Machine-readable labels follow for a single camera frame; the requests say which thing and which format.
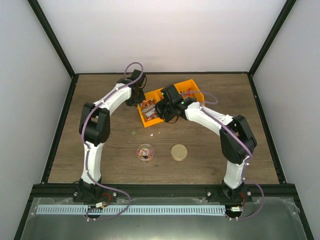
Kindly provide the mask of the orange bin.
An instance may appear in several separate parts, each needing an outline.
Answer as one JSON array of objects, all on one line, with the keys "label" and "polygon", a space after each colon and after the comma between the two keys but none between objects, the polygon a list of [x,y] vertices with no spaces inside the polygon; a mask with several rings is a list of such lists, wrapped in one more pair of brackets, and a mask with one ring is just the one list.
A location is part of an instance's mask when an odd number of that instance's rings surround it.
[{"label": "orange bin", "polygon": [[158,89],[155,89],[154,90],[154,102],[155,103],[158,103],[159,101],[161,101],[164,96],[163,96],[163,93],[161,92],[161,88],[158,88]]},{"label": "orange bin", "polygon": [[150,105],[155,105],[155,95],[154,95],[154,91],[149,91],[147,93],[144,94],[145,95],[145,100],[138,104],[137,106],[137,110],[139,112],[142,124],[145,128],[151,127],[153,125],[159,124],[164,122],[164,120],[162,120],[161,118],[159,118],[156,115],[152,116],[152,117],[145,117],[143,116],[142,112],[141,112],[141,107],[145,107],[145,106],[150,106]]},{"label": "orange bin", "polygon": [[204,95],[200,92],[200,89],[193,79],[175,83],[174,86],[177,91],[182,94],[183,99],[190,97],[196,99],[198,102],[205,100]]}]

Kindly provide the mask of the gold round jar lid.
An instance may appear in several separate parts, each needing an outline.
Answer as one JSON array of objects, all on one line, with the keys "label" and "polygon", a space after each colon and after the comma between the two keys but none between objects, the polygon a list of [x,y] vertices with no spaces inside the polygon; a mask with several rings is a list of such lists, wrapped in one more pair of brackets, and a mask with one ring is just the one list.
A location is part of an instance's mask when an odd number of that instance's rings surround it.
[{"label": "gold round jar lid", "polygon": [[188,150],[184,145],[176,144],[171,148],[170,154],[174,160],[183,161],[188,155]]}]

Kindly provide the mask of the clear glass jar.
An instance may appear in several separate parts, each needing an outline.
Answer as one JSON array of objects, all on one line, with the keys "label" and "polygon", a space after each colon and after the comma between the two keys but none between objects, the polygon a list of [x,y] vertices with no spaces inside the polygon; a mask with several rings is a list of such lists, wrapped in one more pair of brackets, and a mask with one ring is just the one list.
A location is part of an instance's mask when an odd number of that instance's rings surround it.
[{"label": "clear glass jar", "polygon": [[154,158],[154,154],[154,148],[148,143],[141,144],[136,151],[138,159],[144,163],[150,163]]}]

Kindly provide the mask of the white slotted plastic scoop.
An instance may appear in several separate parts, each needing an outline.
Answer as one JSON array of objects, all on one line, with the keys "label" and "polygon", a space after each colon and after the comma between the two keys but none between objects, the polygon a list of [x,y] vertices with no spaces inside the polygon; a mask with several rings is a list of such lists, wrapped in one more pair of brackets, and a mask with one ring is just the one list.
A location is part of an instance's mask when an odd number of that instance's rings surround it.
[{"label": "white slotted plastic scoop", "polygon": [[142,115],[146,118],[152,117],[157,114],[154,104],[141,107],[141,112]]}]

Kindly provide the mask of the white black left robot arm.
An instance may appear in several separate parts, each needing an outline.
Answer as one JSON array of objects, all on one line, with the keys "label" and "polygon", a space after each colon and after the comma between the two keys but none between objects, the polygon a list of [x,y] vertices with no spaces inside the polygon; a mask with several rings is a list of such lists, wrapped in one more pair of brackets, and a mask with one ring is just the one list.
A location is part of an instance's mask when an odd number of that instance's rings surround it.
[{"label": "white black left robot arm", "polygon": [[143,70],[135,69],[129,77],[121,78],[104,97],[94,103],[84,104],[79,124],[84,163],[75,190],[77,195],[73,197],[75,202],[95,203],[102,198],[103,193],[120,193],[131,199],[127,192],[101,183],[101,158],[104,144],[111,133],[111,115],[124,102],[136,106],[145,99],[145,78]]}]

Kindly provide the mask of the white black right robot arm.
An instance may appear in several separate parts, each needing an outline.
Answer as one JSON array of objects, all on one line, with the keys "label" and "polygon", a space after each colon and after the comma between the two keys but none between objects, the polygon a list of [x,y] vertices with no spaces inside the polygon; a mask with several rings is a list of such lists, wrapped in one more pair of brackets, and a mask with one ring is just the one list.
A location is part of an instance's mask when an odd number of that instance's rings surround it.
[{"label": "white black right robot arm", "polygon": [[226,173],[221,182],[223,198],[229,202],[240,196],[245,184],[245,169],[253,156],[257,140],[242,115],[221,114],[208,107],[208,101],[184,97],[172,84],[160,90],[162,99],[155,104],[157,115],[169,122],[174,117],[200,124],[219,136],[221,151],[227,160]]}]

